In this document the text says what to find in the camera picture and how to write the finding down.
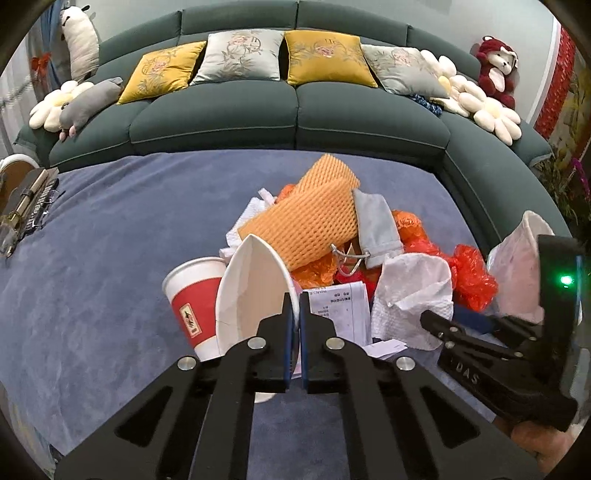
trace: green led light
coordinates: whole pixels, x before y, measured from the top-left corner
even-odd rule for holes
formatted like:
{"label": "green led light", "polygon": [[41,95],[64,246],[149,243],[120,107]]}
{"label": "green led light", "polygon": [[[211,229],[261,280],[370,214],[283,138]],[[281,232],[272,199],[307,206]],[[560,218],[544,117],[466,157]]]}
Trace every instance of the green led light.
{"label": "green led light", "polygon": [[563,275],[562,277],[560,277],[560,283],[562,283],[562,285],[564,285],[565,287],[568,287],[569,285],[572,285],[574,283],[574,278],[570,275]]}

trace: green sofa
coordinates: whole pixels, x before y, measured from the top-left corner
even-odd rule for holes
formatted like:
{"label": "green sofa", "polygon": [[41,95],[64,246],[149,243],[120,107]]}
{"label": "green sofa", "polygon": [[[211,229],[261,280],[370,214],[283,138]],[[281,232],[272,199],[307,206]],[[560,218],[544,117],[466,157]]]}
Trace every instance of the green sofa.
{"label": "green sofa", "polygon": [[[132,28],[100,45],[93,82],[127,81],[142,55],[237,28],[308,28],[362,37],[363,43],[411,46],[451,58],[478,78],[475,57],[406,23],[364,11],[309,0],[244,0],[187,8]],[[287,73],[282,48],[282,77]],[[126,155],[218,148],[281,148],[352,153],[402,161],[437,175],[453,196],[480,248],[487,253],[534,210],[558,235],[570,235],[551,197],[528,168],[551,155],[527,123],[509,148],[472,121],[440,118],[409,98],[383,89],[336,82],[297,88],[284,80],[207,83],[154,100],[113,105],[96,115],[74,139],[24,127],[45,165],[61,171]]]}

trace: white wall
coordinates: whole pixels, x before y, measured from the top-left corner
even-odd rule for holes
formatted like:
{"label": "white wall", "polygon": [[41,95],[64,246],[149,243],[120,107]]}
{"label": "white wall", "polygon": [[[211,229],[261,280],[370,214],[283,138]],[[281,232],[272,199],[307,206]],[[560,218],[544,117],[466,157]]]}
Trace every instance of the white wall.
{"label": "white wall", "polygon": [[[539,0],[322,0],[362,8],[427,30],[470,51],[484,35],[510,45],[519,56],[517,111],[526,118],[552,55],[554,17]],[[85,0],[77,0],[82,6]],[[88,0],[101,40],[173,10],[216,0]]]}

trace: screw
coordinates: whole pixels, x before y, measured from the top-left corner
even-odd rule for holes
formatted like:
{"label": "screw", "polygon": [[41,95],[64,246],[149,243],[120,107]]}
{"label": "screw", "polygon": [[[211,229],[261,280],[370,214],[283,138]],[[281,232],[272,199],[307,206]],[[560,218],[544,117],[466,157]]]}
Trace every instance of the screw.
{"label": "screw", "polygon": [[326,341],[326,348],[329,350],[341,350],[345,346],[345,341],[342,338],[332,337]]}
{"label": "screw", "polygon": [[252,337],[246,344],[251,350],[260,350],[265,348],[267,341],[263,337]]}
{"label": "screw", "polygon": [[409,356],[401,356],[396,360],[396,366],[399,370],[408,372],[416,366],[416,363]]}
{"label": "screw", "polygon": [[197,366],[197,361],[192,356],[184,356],[177,362],[177,367],[180,370],[192,370]]}

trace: paper cup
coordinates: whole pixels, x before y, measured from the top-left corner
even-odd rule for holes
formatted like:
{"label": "paper cup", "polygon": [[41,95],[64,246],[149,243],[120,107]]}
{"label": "paper cup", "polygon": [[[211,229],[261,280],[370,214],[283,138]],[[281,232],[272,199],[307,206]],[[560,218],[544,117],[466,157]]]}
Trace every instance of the paper cup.
{"label": "paper cup", "polygon": [[197,258],[179,265],[162,283],[181,329],[202,362],[220,356],[216,298],[225,271],[221,258]]}
{"label": "paper cup", "polygon": [[[299,319],[298,294],[281,257],[264,240],[250,234],[230,260],[216,302],[216,332],[220,353],[256,335],[262,319],[279,314],[289,293]],[[273,398],[257,392],[255,403]]]}

